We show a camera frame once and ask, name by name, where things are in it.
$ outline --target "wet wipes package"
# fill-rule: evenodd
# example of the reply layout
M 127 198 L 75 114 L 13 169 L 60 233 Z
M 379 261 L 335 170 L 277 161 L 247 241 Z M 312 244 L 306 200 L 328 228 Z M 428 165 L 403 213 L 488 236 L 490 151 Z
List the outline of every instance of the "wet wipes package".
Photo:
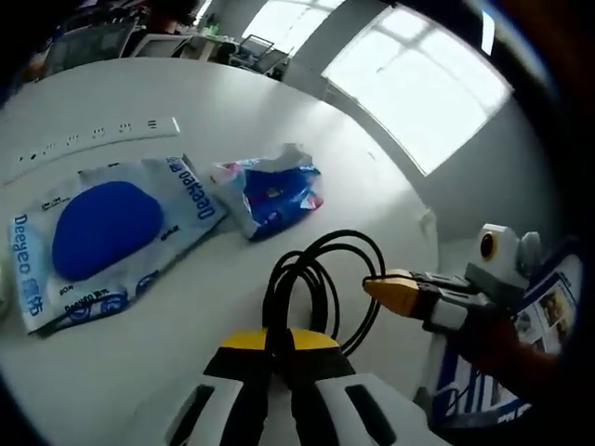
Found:
M 258 241 L 295 225 L 323 204 L 320 175 L 300 144 L 286 143 L 276 158 L 215 164 L 210 180 L 244 236 Z
M 101 189 L 112 190 L 113 206 Z M 84 195 L 90 200 L 68 207 Z M 79 216 L 60 222 L 62 213 L 73 212 Z M 8 226 L 27 331 L 54 331 L 122 311 L 225 215 L 185 157 L 110 164 L 62 181 Z M 114 255 L 115 243 L 128 245 L 128 251 Z M 84 265 L 86 257 L 103 263 Z

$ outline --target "blue and white package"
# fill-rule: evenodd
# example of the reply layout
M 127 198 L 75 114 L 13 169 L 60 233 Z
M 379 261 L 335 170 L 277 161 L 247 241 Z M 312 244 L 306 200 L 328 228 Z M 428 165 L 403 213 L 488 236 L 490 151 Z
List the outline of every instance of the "blue and white package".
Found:
M 190 166 L 185 157 L 176 157 L 83 170 L 11 220 L 8 242 L 29 333 L 42 327 L 58 330 L 122 311 L 160 271 L 225 217 L 225 210 L 204 190 Z M 157 237 L 137 252 L 86 280 L 68 282 L 52 264 L 52 241 L 60 214 L 81 192 L 110 181 L 129 182 L 151 195 L 161 205 L 163 225 Z
M 242 233 L 252 241 L 270 237 L 318 209 L 320 172 L 295 143 L 275 159 L 215 164 L 213 192 L 224 202 Z

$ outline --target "crumpled plastic bag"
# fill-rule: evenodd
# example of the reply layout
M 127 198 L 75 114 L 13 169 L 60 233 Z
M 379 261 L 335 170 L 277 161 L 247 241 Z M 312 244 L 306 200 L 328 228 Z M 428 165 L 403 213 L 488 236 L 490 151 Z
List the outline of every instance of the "crumpled plastic bag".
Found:
M 274 159 L 215 164 L 209 175 L 211 190 L 251 241 L 286 230 L 323 204 L 321 173 L 300 144 L 284 144 Z

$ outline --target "office chair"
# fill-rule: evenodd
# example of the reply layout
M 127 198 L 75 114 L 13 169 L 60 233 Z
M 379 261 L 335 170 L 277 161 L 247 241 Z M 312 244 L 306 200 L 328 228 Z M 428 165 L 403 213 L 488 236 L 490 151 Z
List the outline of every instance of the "office chair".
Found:
M 42 78 L 100 60 L 118 59 L 135 21 L 87 27 L 64 34 L 47 53 Z

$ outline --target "coiled cable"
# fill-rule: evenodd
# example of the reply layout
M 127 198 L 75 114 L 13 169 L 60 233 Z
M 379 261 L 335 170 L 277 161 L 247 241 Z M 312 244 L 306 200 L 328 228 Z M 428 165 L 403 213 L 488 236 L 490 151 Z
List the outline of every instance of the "coiled cable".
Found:
M 342 237 L 354 237 L 366 242 L 376 255 L 378 272 L 374 262 L 361 248 L 348 243 L 331 243 L 333 240 Z M 272 269 L 262 305 L 263 327 L 268 328 L 271 333 L 280 333 L 287 329 L 291 292 L 296 280 L 300 278 L 306 283 L 310 291 L 312 306 L 310 330 L 314 332 L 326 332 L 328 292 L 330 292 L 335 315 L 335 326 L 330 336 L 337 340 L 340 327 L 340 305 L 337 288 L 326 269 L 317 260 L 318 257 L 333 251 L 349 251 L 360 257 L 367 266 L 371 277 L 386 276 L 386 265 L 382 252 L 370 237 L 357 230 L 330 232 L 312 243 L 304 251 L 290 251 L 277 261 Z M 362 344 L 379 311 L 380 304 L 371 299 L 364 320 L 355 333 L 341 346 L 345 356 L 349 356 Z

